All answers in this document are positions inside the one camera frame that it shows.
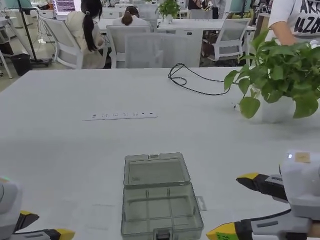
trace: green sticker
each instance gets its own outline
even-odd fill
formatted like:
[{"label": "green sticker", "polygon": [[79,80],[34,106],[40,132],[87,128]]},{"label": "green sticker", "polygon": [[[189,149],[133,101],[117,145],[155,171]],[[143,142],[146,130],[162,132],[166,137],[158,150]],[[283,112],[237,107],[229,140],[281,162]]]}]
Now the green sticker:
[{"label": "green sticker", "polygon": [[239,240],[237,234],[231,234],[231,233],[222,233],[222,232],[217,232],[216,233],[217,239],[218,240]]}]

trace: box lid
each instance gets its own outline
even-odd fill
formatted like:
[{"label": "box lid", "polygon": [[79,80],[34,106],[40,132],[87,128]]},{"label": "box lid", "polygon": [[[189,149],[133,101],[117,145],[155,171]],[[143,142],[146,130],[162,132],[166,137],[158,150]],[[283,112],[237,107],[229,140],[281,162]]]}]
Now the box lid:
[{"label": "box lid", "polygon": [[190,176],[181,153],[125,157],[125,186],[181,185],[188,182]]}]

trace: woman with ponytail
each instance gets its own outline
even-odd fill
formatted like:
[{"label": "woman with ponytail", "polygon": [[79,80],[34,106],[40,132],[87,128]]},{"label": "woman with ponytail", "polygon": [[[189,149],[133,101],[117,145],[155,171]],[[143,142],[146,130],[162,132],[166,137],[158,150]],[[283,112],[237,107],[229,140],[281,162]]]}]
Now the woman with ponytail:
[{"label": "woman with ponytail", "polygon": [[139,12],[135,6],[128,6],[123,17],[113,21],[114,26],[150,26],[150,24],[139,18]]},{"label": "woman with ponytail", "polygon": [[82,0],[81,11],[70,12],[65,21],[84,54],[83,69],[98,69],[104,66],[102,55],[98,51],[104,41],[98,23],[94,21],[95,18],[100,19],[101,14],[100,0]]}]

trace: transparent plastic box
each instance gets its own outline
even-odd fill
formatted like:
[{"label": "transparent plastic box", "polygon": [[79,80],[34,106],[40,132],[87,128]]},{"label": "transparent plastic box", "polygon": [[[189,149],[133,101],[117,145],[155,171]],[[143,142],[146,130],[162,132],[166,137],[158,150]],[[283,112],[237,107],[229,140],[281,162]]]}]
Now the transparent plastic box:
[{"label": "transparent plastic box", "polygon": [[203,227],[181,153],[125,157],[123,240],[197,240]]}]

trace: white flower pot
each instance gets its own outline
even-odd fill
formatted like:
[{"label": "white flower pot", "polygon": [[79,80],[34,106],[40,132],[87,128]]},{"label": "white flower pot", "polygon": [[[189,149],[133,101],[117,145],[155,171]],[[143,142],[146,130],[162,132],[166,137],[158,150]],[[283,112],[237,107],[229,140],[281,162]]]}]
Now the white flower pot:
[{"label": "white flower pot", "polygon": [[172,16],[169,14],[169,15],[165,16],[165,18],[164,18],[164,23],[165,23],[165,24],[172,24],[172,20],[173,20],[173,18],[172,18]]},{"label": "white flower pot", "polygon": [[293,118],[294,101],[290,97],[282,96],[277,102],[267,103],[259,96],[260,107],[253,116],[254,120],[263,123],[281,123]]}]

